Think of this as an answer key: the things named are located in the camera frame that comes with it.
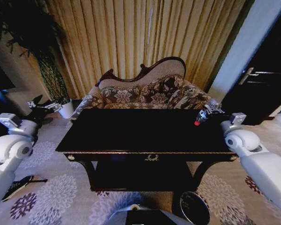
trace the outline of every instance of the sofa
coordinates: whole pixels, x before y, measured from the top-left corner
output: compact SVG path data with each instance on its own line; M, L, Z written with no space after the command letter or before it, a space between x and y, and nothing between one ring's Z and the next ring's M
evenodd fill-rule
M178 57L164 58L123 80L107 71L83 98L70 121L84 108L99 109L200 109L211 98L185 78L185 63Z

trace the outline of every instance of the floor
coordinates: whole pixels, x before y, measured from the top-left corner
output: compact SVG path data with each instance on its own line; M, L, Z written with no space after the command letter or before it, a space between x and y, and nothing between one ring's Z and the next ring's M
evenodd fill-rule
M67 120L58 114L51 118L39 130L33 155L16 171L17 180L34 174L35 180L48 181L31 183L1 203L0 225L101 225L116 209L132 203L171 210L171 192L90 192L84 168L54 151L67 132ZM254 131L270 151L281 156L281 113L272 121L246 129ZM189 163L191 171L195 166ZM265 199L239 160L212 166L198 193L208 203L211 225L281 224L281 210Z

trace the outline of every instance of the black shoe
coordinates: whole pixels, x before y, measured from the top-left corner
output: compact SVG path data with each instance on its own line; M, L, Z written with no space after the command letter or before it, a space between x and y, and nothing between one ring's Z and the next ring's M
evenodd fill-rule
M8 199L10 199L15 193L20 191L23 187L27 186L30 183L30 181L32 181L32 179L33 176L27 176L24 177L22 180L14 181L1 201L5 202Z

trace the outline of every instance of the black door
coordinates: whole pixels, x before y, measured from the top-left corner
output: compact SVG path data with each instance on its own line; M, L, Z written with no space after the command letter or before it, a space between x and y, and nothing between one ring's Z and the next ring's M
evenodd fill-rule
M260 124L281 105L281 15L222 105L228 113L245 113L248 125Z

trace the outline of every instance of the table top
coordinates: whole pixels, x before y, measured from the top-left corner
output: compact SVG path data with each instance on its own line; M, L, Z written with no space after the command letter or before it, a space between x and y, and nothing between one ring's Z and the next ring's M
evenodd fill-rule
M84 109L56 151L231 153L219 122L195 126L198 110Z

